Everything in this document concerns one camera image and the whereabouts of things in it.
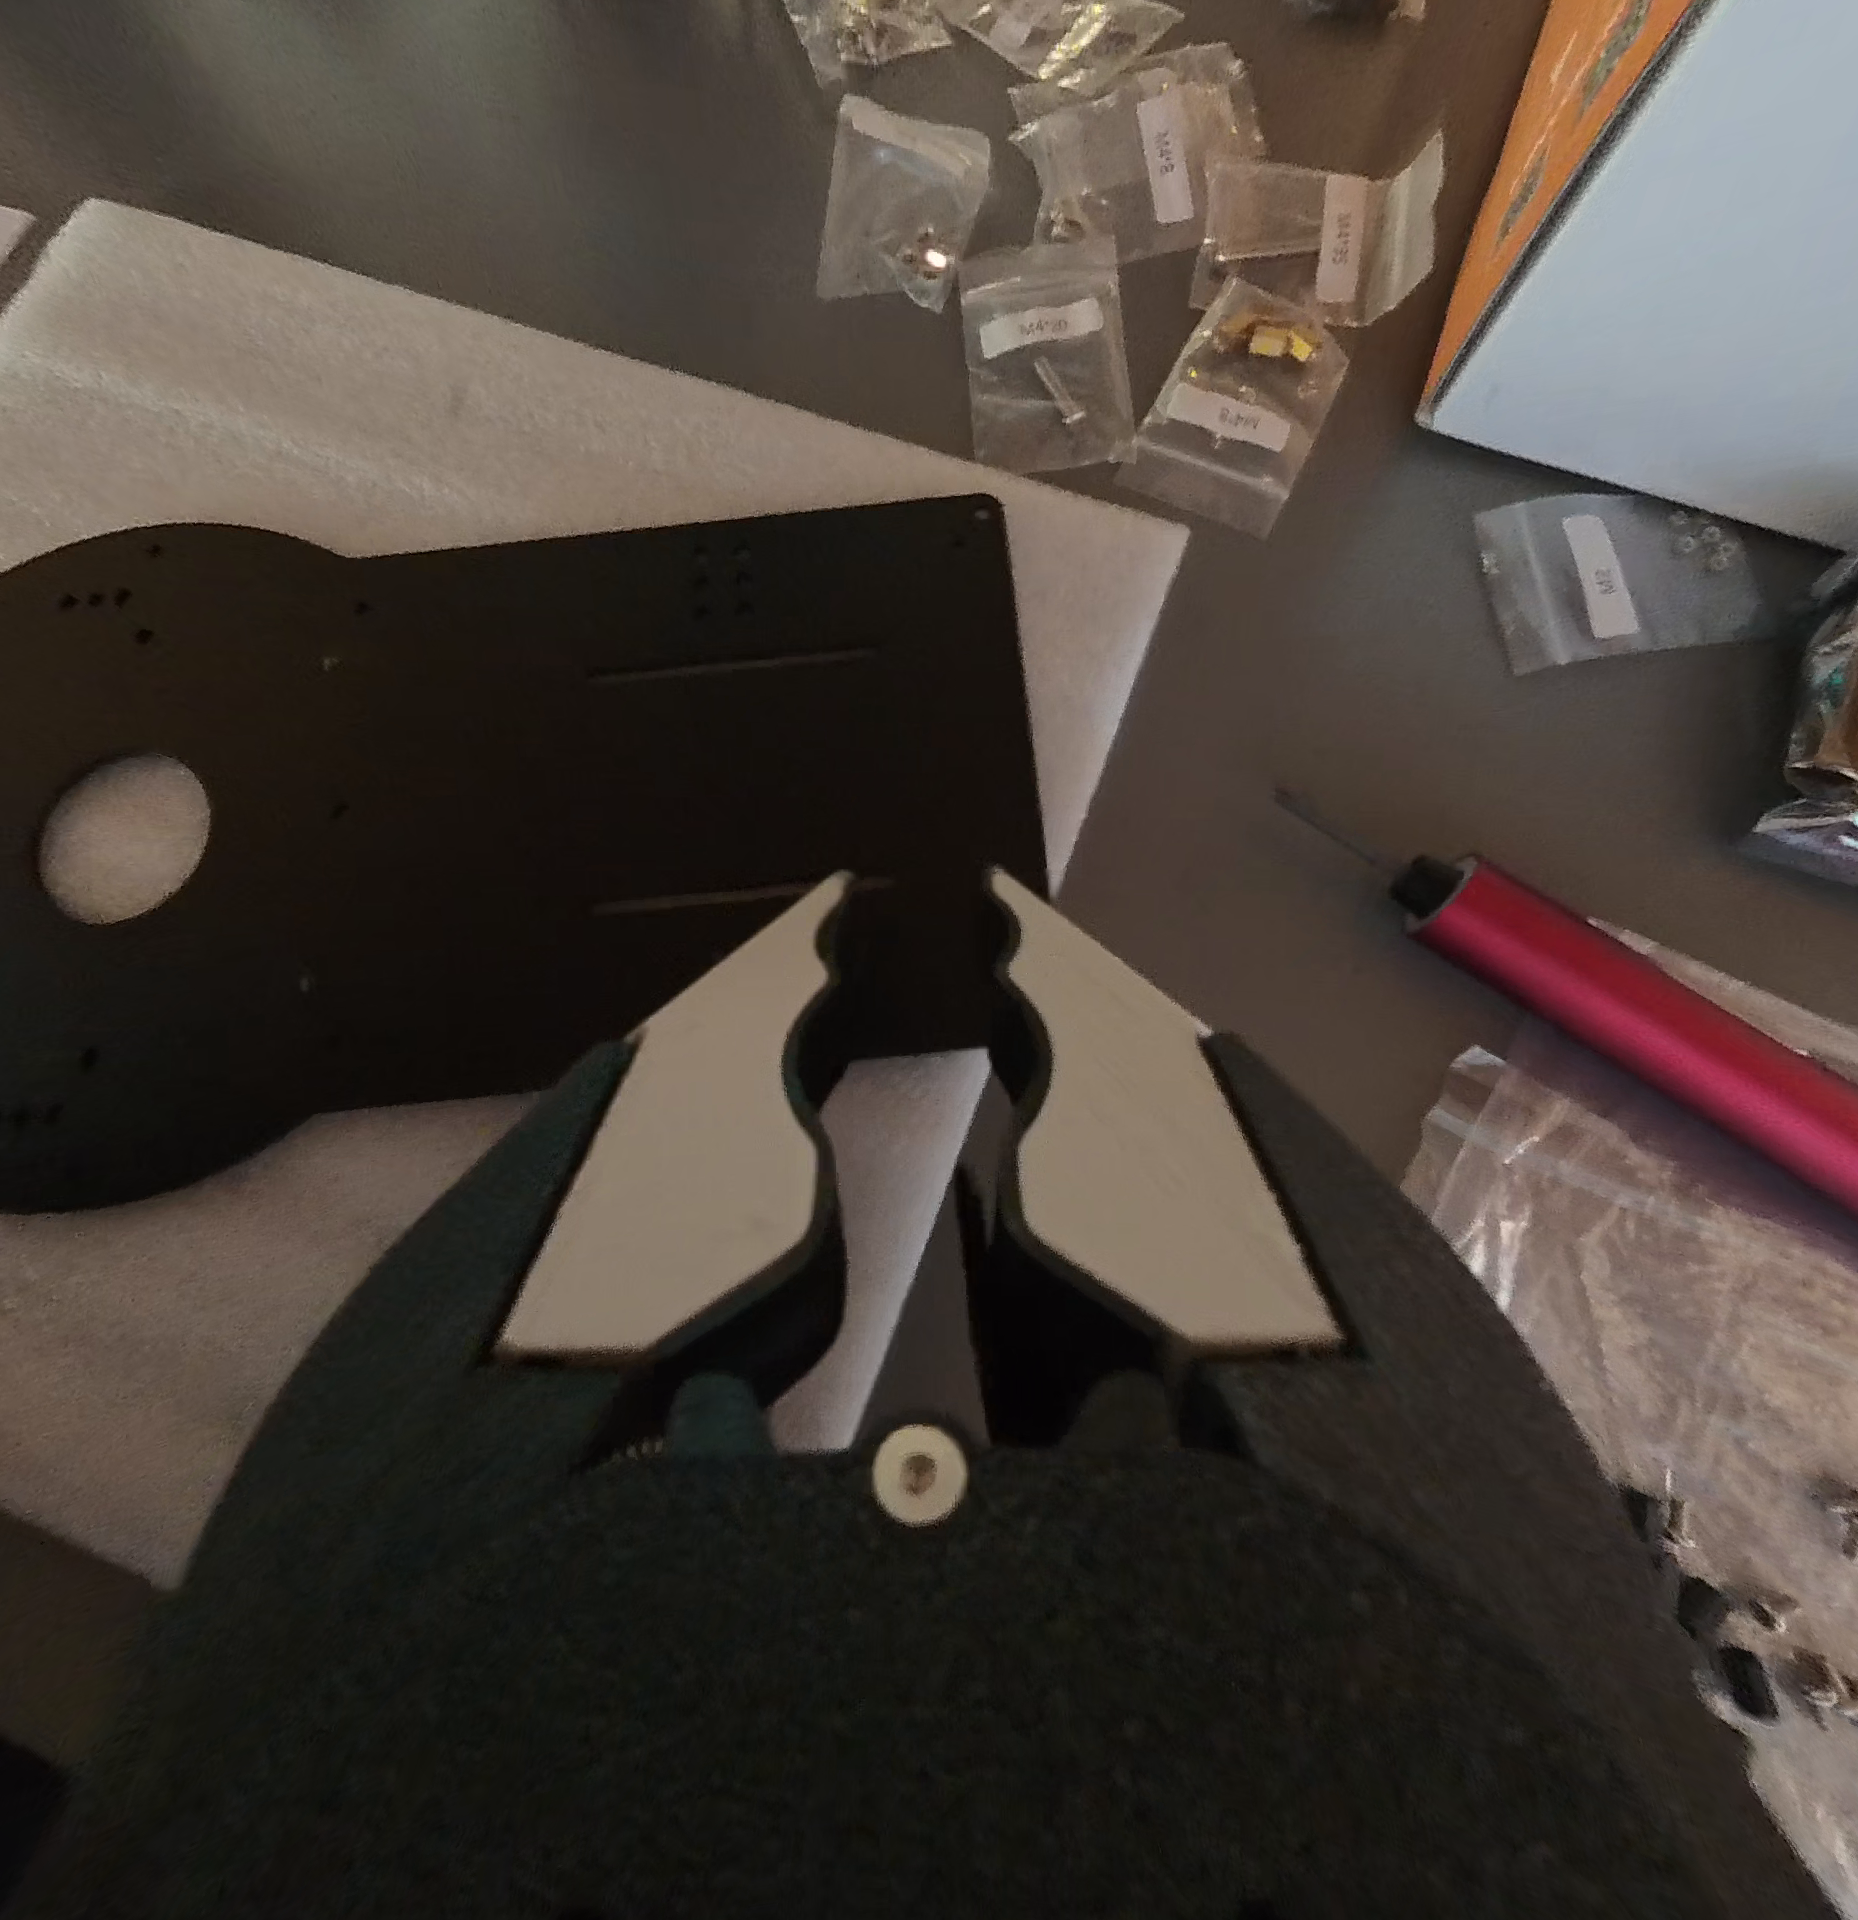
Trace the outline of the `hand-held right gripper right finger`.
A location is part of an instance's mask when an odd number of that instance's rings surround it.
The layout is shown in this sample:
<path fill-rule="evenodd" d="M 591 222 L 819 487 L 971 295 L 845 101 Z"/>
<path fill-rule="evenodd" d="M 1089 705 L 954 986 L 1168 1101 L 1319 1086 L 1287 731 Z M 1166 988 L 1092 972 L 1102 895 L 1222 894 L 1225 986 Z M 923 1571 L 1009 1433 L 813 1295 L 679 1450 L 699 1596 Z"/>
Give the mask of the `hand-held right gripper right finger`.
<path fill-rule="evenodd" d="M 1013 1243 L 1177 1359 L 1342 1350 L 1211 1028 L 1003 867 L 987 901 Z"/>

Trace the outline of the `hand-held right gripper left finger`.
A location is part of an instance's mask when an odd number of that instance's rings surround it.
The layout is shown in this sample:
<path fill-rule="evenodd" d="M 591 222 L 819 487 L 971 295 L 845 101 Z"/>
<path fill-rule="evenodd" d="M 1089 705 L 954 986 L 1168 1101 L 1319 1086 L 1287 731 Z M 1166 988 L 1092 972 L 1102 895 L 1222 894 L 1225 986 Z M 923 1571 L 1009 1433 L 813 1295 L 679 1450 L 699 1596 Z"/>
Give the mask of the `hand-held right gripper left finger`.
<path fill-rule="evenodd" d="M 796 1058 L 850 889 L 848 872 L 820 879 L 627 1035 L 499 1356 L 660 1362 L 819 1243 L 827 1151 Z"/>

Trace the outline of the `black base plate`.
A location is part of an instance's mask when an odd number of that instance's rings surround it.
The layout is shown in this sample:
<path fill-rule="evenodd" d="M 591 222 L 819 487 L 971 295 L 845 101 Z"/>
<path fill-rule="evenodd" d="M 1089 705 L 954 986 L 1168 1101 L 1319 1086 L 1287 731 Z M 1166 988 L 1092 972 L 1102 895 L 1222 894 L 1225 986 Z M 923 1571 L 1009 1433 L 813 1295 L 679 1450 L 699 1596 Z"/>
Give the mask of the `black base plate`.
<path fill-rule="evenodd" d="M 979 1047 L 1048 891 L 1006 505 L 0 574 L 0 1213 L 522 1095 L 836 872 L 850 1060 Z"/>

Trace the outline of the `large clear plastic bag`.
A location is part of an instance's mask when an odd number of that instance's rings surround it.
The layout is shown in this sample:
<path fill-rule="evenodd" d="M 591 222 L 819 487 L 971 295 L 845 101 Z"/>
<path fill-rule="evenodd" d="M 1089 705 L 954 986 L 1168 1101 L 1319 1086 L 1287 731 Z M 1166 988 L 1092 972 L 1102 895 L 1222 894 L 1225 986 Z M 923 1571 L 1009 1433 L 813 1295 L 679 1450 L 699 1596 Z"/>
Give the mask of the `large clear plastic bag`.
<path fill-rule="evenodd" d="M 1540 1019 L 1448 1064 L 1403 1187 L 1618 1485 L 1706 1699 L 1858 1915 L 1858 1219 Z"/>

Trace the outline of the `magenta electric screwdriver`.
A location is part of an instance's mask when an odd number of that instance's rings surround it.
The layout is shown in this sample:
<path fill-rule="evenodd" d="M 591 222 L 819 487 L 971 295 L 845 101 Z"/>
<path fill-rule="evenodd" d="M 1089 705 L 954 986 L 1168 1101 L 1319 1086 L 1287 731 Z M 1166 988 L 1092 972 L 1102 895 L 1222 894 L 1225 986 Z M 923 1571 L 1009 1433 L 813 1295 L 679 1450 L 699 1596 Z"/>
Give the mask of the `magenta electric screwdriver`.
<path fill-rule="evenodd" d="M 1289 788 L 1274 803 L 1389 887 L 1412 942 L 1858 1219 L 1858 1086 L 1490 863 L 1392 860 Z"/>

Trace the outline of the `small labelled nut bag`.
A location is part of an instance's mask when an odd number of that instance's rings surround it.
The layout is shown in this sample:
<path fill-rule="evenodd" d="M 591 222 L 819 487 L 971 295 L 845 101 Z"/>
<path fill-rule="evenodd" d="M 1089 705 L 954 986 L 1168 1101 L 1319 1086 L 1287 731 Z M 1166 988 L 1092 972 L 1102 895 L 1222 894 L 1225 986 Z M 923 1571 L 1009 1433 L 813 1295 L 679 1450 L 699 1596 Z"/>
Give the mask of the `small labelled nut bag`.
<path fill-rule="evenodd" d="M 1632 493 L 1518 499 L 1472 518 L 1514 675 L 1756 637 L 1765 601 L 1719 520 Z"/>

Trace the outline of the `silver foil bag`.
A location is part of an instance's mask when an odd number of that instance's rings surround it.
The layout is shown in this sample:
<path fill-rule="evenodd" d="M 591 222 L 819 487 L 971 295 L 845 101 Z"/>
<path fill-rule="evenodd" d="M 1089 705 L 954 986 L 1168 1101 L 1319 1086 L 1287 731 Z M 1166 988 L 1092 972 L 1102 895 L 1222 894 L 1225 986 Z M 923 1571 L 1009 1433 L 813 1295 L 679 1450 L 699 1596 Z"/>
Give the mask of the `silver foil bag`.
<path fill-rule="evenodd" d="M 1807 589 L 1782 633 L 1803 643 L 1788 791 L 1740 849 L 1858 891 L 1858 549 Z"/>

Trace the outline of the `pile of small screw bags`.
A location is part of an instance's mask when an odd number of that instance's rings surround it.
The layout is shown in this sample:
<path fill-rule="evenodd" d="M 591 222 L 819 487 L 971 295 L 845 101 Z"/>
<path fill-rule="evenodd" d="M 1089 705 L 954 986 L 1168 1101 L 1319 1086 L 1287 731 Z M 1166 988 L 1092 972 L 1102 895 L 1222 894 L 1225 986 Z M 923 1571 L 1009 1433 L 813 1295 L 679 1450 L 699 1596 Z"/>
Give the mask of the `pile of small screw bags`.
<path fill-rule="evenodd" d="M 1168 46 L 1174 5 L 786 5 L 838 91 L 820 302 L 959 302 L 971 445 L 1017 474 L 1115 466 L 1158 505 L 1271 530 L 1346 378 L 1344 335 L 1431 273 L 1445 132 L 1386 174 L 1269 154 L 1248 62 Z M 990 139 L 883 108 L 854 69 L 1003 60 L 1032 238 L 978 252 Z"/>

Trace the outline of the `white foam sheet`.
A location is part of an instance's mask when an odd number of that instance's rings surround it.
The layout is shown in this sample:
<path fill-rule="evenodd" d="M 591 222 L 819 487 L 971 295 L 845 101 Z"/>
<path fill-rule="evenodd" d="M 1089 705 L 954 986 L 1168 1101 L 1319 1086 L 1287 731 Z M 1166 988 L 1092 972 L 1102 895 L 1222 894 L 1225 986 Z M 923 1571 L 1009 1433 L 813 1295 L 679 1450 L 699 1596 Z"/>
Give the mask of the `white foam sheet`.
<path fill-rule="evenodd" d="M 1170 523 L 99 199 L 0 314 L 0 571 L 152 520 L 377 555 L 985 487 L 1057 885 L 1187 542 Z M 0 1217 L 0 1506 L 174 1586 L 347 1287 L 526 1107 L 319 1117 L 173 1197 Z"/>

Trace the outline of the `orange and white cardboard box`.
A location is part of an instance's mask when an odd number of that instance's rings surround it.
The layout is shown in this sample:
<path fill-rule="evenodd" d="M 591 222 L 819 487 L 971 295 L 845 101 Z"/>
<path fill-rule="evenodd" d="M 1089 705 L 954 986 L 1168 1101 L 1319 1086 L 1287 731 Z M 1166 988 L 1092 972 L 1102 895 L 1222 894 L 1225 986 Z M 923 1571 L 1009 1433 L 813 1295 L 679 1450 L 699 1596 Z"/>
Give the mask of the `orange and white cardboard box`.
<path fill-rule="evenodd" d="M 1420 423 L 1858 546 L 1858 3 L 1556 3 Z"/>

